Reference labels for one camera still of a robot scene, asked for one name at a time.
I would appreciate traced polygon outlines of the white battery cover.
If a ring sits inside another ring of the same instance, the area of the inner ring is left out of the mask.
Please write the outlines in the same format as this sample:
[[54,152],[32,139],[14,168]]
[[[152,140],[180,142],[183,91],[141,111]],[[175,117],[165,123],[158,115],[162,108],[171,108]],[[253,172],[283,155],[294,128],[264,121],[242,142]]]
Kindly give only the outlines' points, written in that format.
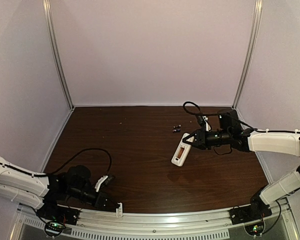
[[117,208],[115,209],[115,215],[117,218],[123,217],[123,203],[122,202],[117,203]]

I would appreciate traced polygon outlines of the white remote control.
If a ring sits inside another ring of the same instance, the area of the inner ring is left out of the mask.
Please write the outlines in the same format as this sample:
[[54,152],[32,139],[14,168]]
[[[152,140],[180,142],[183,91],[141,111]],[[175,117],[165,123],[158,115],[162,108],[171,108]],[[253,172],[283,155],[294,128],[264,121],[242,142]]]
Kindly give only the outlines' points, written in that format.
[[188,143],[184,143],[183,139],[188,137],[190,134],[189,133],[184,133],[183,136],[181,137],[181,140],[178,144],[178,147],[171,159],[171,163],[178,166],[182,167],[190,150],[191,150],[191,145]]

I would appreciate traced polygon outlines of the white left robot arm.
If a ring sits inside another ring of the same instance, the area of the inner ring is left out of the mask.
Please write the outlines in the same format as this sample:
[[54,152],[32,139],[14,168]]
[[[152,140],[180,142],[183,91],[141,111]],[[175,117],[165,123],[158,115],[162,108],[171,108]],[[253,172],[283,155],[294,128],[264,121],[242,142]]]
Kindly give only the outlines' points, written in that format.
[[18,167],[0,157],[0,196],[36,210],[56,206],[59,201],[74,198],[99,211],[114,211],[122,203],[111,200],[102,188],[114,176],[105,174],[95,184],[90,181],[91,171],[84,165],[39,173]]

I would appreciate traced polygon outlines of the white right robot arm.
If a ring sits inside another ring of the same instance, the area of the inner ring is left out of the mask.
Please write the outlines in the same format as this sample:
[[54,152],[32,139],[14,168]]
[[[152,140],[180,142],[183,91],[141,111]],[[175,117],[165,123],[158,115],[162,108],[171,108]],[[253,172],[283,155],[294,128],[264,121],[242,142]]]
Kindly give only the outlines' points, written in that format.
[[[241,152],[273,152],[296,156],[300,160],[300,130],[261,130],[246,125],[239,120],[234,109],[220,110],[218,117],[220,129],[208,129],[208,114],[194,113],[200,128],[184,137],[182,142],[200,150],[210,150],[223,145]],[[261,208],[300,190],[299,166],[282,176],[276,182],[268,184],[250,200],[251,206]]]

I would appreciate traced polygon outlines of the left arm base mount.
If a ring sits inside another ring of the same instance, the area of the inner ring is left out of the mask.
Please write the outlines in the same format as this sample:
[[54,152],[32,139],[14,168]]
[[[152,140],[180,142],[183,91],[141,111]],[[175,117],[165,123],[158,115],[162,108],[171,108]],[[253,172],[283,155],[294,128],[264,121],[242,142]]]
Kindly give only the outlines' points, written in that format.
[[44,204],[34,210],[35,215],[43,222],[43,231],[50,238],[60,236],[68,225],[75,226],[79,219],[80,210],[60,205]]

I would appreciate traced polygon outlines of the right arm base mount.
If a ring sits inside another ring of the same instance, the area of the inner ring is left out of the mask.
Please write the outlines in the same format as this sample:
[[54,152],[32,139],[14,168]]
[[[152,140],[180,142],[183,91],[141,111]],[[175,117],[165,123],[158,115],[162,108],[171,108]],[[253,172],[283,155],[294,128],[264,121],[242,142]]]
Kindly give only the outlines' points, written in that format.
[[249,205],[234,206],[228,212],[233,225],[249,223],[244,229],[252,237],[266,232],[265,217],[272,215],[270,206],[261,200],[260,191],[251,197]]

